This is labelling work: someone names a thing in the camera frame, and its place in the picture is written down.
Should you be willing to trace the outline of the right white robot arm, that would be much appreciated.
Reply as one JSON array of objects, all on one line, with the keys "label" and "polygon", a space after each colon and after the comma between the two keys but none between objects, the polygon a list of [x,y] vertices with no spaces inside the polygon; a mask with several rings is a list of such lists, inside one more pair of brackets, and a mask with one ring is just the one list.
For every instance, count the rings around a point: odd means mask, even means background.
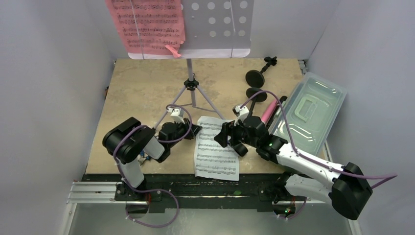
[{"label": "right white robot arm", "polygon": [[336,164],[295,149],[286,139],[270,134],[259,117],[223,123],[214,140],[222,147],[230,146],[239,156],[247,154],[249,145],[261,158],[295,170],[275,185],[280,199],[303,196],[323,201],[343,217],[356,220],[372,196],[358,165]]}]

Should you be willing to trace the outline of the white sheet music page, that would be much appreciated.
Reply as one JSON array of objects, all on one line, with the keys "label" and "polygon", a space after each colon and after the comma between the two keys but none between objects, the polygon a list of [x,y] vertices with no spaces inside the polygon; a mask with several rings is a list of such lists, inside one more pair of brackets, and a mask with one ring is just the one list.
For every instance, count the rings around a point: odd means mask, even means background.
[{"label": "white sheet music page", "polygon": [[239,158],[231,147],[222,147],[214,137],[227,120],[201,116],[197,124],[202,127],[196,136],[194,149],[194,174],[196,177],[238,181]]}]

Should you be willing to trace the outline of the pink toy microphone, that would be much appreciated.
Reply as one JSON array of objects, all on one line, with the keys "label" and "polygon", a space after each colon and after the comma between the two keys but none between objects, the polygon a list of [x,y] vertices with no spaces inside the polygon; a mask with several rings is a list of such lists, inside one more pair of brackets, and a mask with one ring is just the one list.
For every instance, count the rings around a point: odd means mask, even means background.
[{"label": "pink toy microphone", "polygon": [[276,100],[273,100],[268,107],[266,108],[266,110],[264,111],[264,113],[262,114],[261,117],[261,121],[265,124],[268,123],[269,119],[272,117],[273,112],[275,110],[275,108],[277,107],[278,102]]}]

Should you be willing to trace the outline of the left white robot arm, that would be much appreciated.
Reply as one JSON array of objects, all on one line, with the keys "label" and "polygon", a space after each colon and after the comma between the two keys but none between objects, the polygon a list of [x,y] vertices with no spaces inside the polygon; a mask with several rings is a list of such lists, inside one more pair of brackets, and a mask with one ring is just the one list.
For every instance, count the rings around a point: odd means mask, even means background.
[{"label": "left white robot arm", "polygon": [[112,130],[102,140],[102,145],[114,158],[116,166],[127,186],[127,194],[140,200],[146,194],[146,180],[138,158],[144,153],[161,163],[171,154],[171,148],[181,140],[192,140],[202,130],[190,119],[166,122],[156,134],[155,129],[130,117]]}]

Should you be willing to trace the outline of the pink sheet music page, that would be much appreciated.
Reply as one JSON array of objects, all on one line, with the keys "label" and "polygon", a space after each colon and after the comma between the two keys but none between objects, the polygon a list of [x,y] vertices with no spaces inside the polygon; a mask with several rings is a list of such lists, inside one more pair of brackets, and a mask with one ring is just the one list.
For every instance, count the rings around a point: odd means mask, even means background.
[{"label": "pink sheet music page", "polygon": [[105,4],[128,53],[181,57],[185,29],[180,0],[107,0]]}]

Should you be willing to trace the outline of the lilac music stand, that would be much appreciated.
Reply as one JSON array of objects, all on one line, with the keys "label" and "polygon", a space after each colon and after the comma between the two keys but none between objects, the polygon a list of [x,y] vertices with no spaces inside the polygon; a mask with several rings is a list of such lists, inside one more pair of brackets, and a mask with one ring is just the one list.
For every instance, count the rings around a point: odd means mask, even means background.
[{"label": "lilac music stand", "polygon": [[197,108],[196,93],[203,93],[195,81],[192,60],[200,58],[244,58],[251,51],[252,0],[181,0],[185,42],[181,57],[128,53],[131,59],[185,59],[188,78],[181,91],[189,91],[190,106]]}]

